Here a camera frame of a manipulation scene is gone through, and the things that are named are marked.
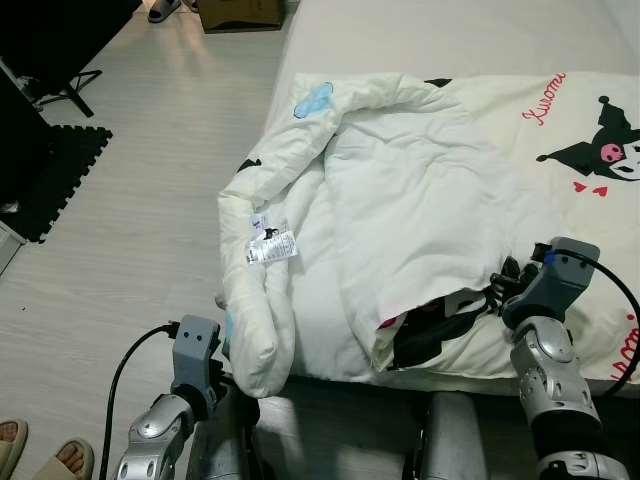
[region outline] white blanket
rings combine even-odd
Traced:
[[[287,262],[245,260],[258,210],[296,232],[326,184],[333,228],[323,235],[333,238],[341,301],[377,369],[393,357],[400,322],[390,320],[480,290],[507,255],[524,263],[535,241],[571,234],[446,90],[399,74],[300,76],[289,107],[249,154],[255,166],[220,194],[231,363],[246,393],[279,391],[296,338]]]

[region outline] wooden floor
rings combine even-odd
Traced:
[[[260,136],[284,37],[205,36],[196,15],[151,25],[139,13],[88,67],[104,70],[83,92],[95,117],[68,101],[46,107],[52,124],[114,136],[46,242],[22,248],[0,277],[0,419],[30,426],[16,480],[72,436],[99,457],[112,374],[145,331],[186,313],[223,320],[216,195]],[[110,470],[130,423],[167,391],[170,351],[153,339],[125,370]],[[414,445],[402,392],[290,385],[261,408],[262,448],[279,480],[399,479]],[[524,422],[482,422],[492,478],[533,479]]]

